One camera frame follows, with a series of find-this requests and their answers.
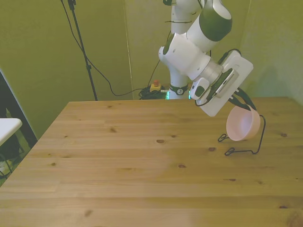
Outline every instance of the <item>wood grain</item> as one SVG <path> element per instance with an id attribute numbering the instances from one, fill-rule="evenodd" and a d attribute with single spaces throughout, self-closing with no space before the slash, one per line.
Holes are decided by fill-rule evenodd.
<path id="1" fill-rule="evenodd" d="M 0 188 L 4 227 L 302 227 L 303 108 L 256 98 L 261 152 L 189 100 L 69 103 Z"/>

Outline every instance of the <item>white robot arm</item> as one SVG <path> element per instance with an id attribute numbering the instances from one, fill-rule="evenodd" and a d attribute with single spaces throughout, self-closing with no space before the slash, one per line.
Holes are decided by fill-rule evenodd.
<path id="1" fill-rule="evenodd" d="M 197 7 L 200 7 L 198 0 L 163 2 L 168 5 L 175 4 L 172 10 L 174 22 L 183 20 L 181 16 L 186 13 L 191 16 Z M 205 0 L 205 3 L 202 0 L 201 5 L 201 14 L 186 33 L 174 32 L 173 26 L 177 25 L 172 25 L 173 34 L 166 45 L 160 48 L 159 58 L 170 71 L 174 69 L 193 81 L 191 98 L 195 99 L 197 106 L 209 116 L 215 116 L 251 73 L 253 65 L 242 58 L 238 51 L 230 51 L 219 63 L 206 55 L 231 31 L 232 16 L 221 0 Z"/>

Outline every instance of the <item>pink bowl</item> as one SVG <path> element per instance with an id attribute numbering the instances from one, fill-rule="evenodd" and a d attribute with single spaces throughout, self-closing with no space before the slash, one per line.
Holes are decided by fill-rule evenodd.
<path id="1" fill-rule="evenodd" d="M 259 131 L 260 115 L 251 106 L 250 110 L 234 107 L 227 118 L 226 131 L 233 141 L 249 140 Z"/>

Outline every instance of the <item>cable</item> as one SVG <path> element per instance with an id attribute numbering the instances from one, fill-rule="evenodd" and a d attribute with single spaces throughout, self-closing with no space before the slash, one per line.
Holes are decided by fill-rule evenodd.
<path id="1" fill-rule="evenodd" d="M 233 48 L 233 49 L 229 50 L 227 53 L 230 53 L 231 51 L 237 51 L 242 56 L 242 53 L 239 49 Z"/>
<path id="2" fill-rule="evenodd" d="M 160 60 L 158 61 L 158 63 L 157 63 L 157 65 L 156 65 L 156 67 L 154 68 L 154 70 L 153 70 L 153 72 L 152 72 L 152 74 L 151 74 L 150 81 L 148 81 L 147 86 L 149 86 L 149 85 L 150 85 L 150 82 L 151 82 L 151 80 L 152 80 L 153 74 L 155 73 L 155 71 L 156 71 L 156 69 L 157 69 L 157 67 L 158 67 L 159 63 L 160 63 Z"/>
<path id="3" fill-rule="evenodd" d="M 79 48 L 80 48 L 81 51 L 83 52 L 83 50 L 82 50 L 82 48 L 81 48 L 81 46 L 80 46 L 80 44 L 79 44 L 79 42 L 78 42 L 78 40 L 77 40 L 77 38 L 76 38 L 74 32 L 73 32 L 73 29 L 72 29 L 72 26 L 71 26 L 71 21 L 70 21 L 70 18 L 69 18 L 69 16 L 68 16 L 68 13 L 67 13 L 67 10 L 66 10 L 66 8 L 65 8 L 65 5 L 64 5 L 64 3 L 63 3 L 63 0 L 60 0 L 60 1 L 61 1 L 61 3 L 62 3 L 62 6 L 63 6 L 63 8 L 64 8 L 64 11 L 65 11 L 65 14 L 66 14 L 66 17 L 67 17 L 67 20 L 68 20 L 68 23 L 69 23 L 69 25 L 70 25 L 71 34 L 72 34 L 72 36 L 74 37 L 74 39 L 75 39 L 76 43 L 78 44 Z M 110 83 L 110 81 L 106 78 L 106 76 L 104 76 L 104 74 L 103 74 L 100 70 L 98 70 L 98 68 L 89 60 L 88 57 L 87 57 L 87 60 L 88 60 L 88 62 L 92 65 L 92 67 L 94 67 L 94 69 L 97 70 L 97 72 L 100 73 L 101 76 L 108 82 L 109 88 L 110 88 L 110 90 L 111 90 L 111 92 L 112 92 L 112 94 L 113 94 L 114 96 L 125 96 L 125 95 L 128 95 L 128 94 L 130 94 L 130 93 L 132 93 L 132 92 L 134 92 L 134 91 L 142 90 L 142 89 L 143 89 L 143 88 L 138 88 L 138 89 L 135 89 L 135 90 L 133 90 L 133 91 L 127 92 L 127 93 L 122 94 L 122 95 L 117 95 L 117 94 L 115 94 L 114 91 L 113 91 L 113 89 L 112 89 L 111 83 Z"/>
<path id="4" fill-rule="evenodd" d="M 208 100 L 206 103 L 204 103 L 204 104 L 202 104 L 202 105 L 198 105 L 197 100 L 196 100 L 196 101 L 195 101 L 195 104 L 196 104 L 196 106 L 201 107 L 201 106 L 204 106 L 204 105 L 208 104 L 209 102 L 210 102 L 210 100 Z"/>
<path id="5" fill-rule="evenodd" d="M 150 92 L 150 89 L 151 89 L 151 86 L 148 86 L 139 93 L 140 100 L 165 99 L 166 93 L 162 93 L 161 91 Z"/>
<path id="6" fill-rule="evenodd" d="M 176 22 L 176 21 L 172 21 L 172 20 L 169 20 L 169 21 L 165 21 L 165 23 L 176 23 L 176 24 L 189 24 L 191 23 L 192 21 L 187 21 L 187 22 Z"/>
<path id="7" fill-rule="evenodd" d="M 234 49 L 231 49 L 229 50 L 228 52 L 225 52 L 225 54 L 223 54 L 222 58 L 218 61 L 218 64 L 221 65 L 223 63 L 223 61 L 225 60 L 225 58 L 228 56 L 228 54 L 231 52 L 231 51 L 237 51 L 241 56 L 242 56 L 242 53 L 240 50 L 234 48 Z"/>
<path id="8" fill-rule="evenodd" d="M 197 1 L 199 2 L 199 5 L 200 5 L 201 9 L 203 9 L 203 6 L 201 4 L 201 0 L 197 0 Z"/>
<path id="9" fill-rule="evenodd" d="M 167 36 L 166 42 L 169 40 L 169 36 L 170 36 L 170 34 L 171 34 L 171 31 L 169 31 L 169 35 Z M 149 85 L 150 85 L 150 82 L 151 82 L 151 80 L 152 80 L 153 74 L 155 73 L 155 71 L 156 71 L 156 69 L 157 69 L 157 67 L 158 67 L 159 63 L 160 63 L 160 60 L 158 61 L 158 63 L 157 63 L 157 65 L 156 65 L 156 67 L 154 68 L 154 70 L 153 70 L 153 72 L 152 72 L 152 74 L 151 74 L 151 78 L 150 78 L 150 80 L 148 81 L 147 86 L 149 86 Z"/>

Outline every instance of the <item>wood knot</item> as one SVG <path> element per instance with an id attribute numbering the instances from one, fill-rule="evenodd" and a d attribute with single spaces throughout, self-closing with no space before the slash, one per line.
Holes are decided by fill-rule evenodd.
<path id="1" fill-rule="evenodd" d="M 89 217 L 93 213 L 92 210 L 87 210 L 84 214 L 85 217 Z"/>
<path id="2" fill-rule="evenodd" d="M 116 132 L 117 132 L 117 130 L 114 129 L 114 128 L 110 128 L 110 131 L 113 132 L 113 133 L 116 133 Z"/>
<path id="3" fill-rule="evenodd" d="M 184 165 L 184 164 L 179 164 L 178 167 L 181 168 L 181 169 L 187 168 L 187 166 Z"/>
<path id="4" fill-rule="evenodd" d="M 157 143 L 165 143 L 165 140 L 157 140 Z"/>

